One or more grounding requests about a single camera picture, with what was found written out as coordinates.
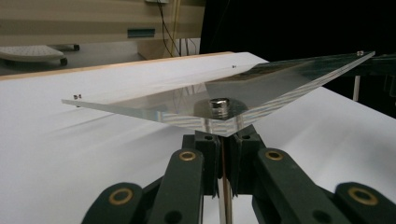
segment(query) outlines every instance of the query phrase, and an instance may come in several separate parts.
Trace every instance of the bolt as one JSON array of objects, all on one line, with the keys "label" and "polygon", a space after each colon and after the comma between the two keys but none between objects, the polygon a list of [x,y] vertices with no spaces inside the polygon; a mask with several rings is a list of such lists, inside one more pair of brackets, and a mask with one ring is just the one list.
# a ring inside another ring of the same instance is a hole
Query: bolt
[{"label": "bolt", "polygon": [[212,116],[214,119],[227,119],[230,109],[230,100],[227,98],[216,98],[209,101],[212,108]]},{"label": "bolt", "polygon": [[74,98],[75,100],[81,99],[81,94],[79,94],[79,95],[73,95],[73,98]]}]

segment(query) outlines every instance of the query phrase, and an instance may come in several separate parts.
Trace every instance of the wooden edge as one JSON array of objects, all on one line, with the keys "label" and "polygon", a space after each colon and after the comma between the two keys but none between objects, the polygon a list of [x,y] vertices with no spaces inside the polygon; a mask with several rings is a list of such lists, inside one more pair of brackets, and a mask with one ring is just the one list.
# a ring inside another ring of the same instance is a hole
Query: wooden edge
[{"label": "wooden edge", "polygon": [[97,66],[91,66],[91,67],[70,68],[70,69],[62,69],[62,70],[47,71],[47,72],[27,73],[27,74],[20,74],[20,75],[5,75],[5,76],[0,76],[0,81],[19,79],[19,78],[28,78],[28,77],[46,77],[46,76],[54,76],[54,75],[64,75],[66,73],[91,71],[91,70],[95,70],[95,69],[103,69],[103,68],[110,68],[110,67],[123,67],[123,66],[144,64],[144,63],[166,62],[166,61],[173,61],[173,60],[180,60],[180,59],[198,58],[198,57],[205,57],[205,56],[216,56],[216,55],[230,54],[230,53],[233,53],[233,52],[225,51],[225,52],[218,52],[218,53],[196,54],[196,55],[174,57],[174,58],[137,61],[137,62],[131,62],[131,63],[114,63],[114,64],[97,65]]}]

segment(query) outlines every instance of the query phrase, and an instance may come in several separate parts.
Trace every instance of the black background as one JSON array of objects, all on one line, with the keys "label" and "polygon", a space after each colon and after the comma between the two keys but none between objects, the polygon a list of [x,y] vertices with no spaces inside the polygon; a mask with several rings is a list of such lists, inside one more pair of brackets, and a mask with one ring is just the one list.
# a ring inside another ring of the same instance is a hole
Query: black background
[{"label": "black background", "polygon": [[[206,0],[201,54],[247,51],[274,62],[358,50],[374,50],[375,57],[396,53],[391,3]],[[361,77],[359,102],[396,118],[385,78]],[[352,98],[353,83],[354,77],[339,77],[324,87]]]}]

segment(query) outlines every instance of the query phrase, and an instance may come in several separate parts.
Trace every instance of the metal rod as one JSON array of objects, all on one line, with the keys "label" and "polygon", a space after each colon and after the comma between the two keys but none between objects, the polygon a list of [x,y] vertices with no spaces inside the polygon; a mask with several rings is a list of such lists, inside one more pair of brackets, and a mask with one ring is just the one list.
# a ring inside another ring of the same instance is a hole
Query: metal rod
[{"label": "metal rod", "polygon": [[219,217],[220,224],[233,223],[233,194],[230,182],[226,175],[224,137],[219,138],[221,143],[222,179],[219,179]]},{"label": "metal rod", "polygon": [[361,76],[355,76],[355,87],[353,89],[353,101],[359,100],[359,88],[361,85]]}]

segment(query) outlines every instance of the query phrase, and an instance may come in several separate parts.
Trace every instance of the black cable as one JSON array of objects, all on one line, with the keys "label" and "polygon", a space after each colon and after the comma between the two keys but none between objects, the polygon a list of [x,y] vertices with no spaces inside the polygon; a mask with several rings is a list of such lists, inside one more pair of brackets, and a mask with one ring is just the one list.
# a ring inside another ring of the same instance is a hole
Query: black cable
[{"label": "black cable", "polygon": [[[172,44],[173,44],[173,46],[175,47],[175,49],[176,49],[176,51],[177,51],[177,53],[178,53],[178,56],[181,56],[180,51],[177,49],[177,45],[176,45],[176,43],[175,43],[175,40],[174,40],[174,39],[172,38],[172,36],[170,35],[169,30],[168,30],[168,28],[167,28],[167,26],[166,26],[165,20],[163,19],[163,5],[162,5],[162,3],[161,3],[160,0],[157,0],[157,5],[158,5],[158,8],[159,8],[160,13],[161,13],[161,18],[162,18],[162,20],[163,20],[163,28],[166,30],[166,33],[168,33],[169,38],[172,40]],[[169,53],[171,56],[173,56],[173,53],[169,50],[169,48],[168,48],[167,45],[166,45],[164,31],[163,31],[163,43],[165,44],[165,47],[166,47],[166,50],[168,51],[168,53]]]},{"label": "black cable", "polygon": [[186,54],[187,54],[187,56],[189,56],[190,55],[190,52],[189,52],[189,41],[187,39],[184,39],[184,43],[186,43]]}]

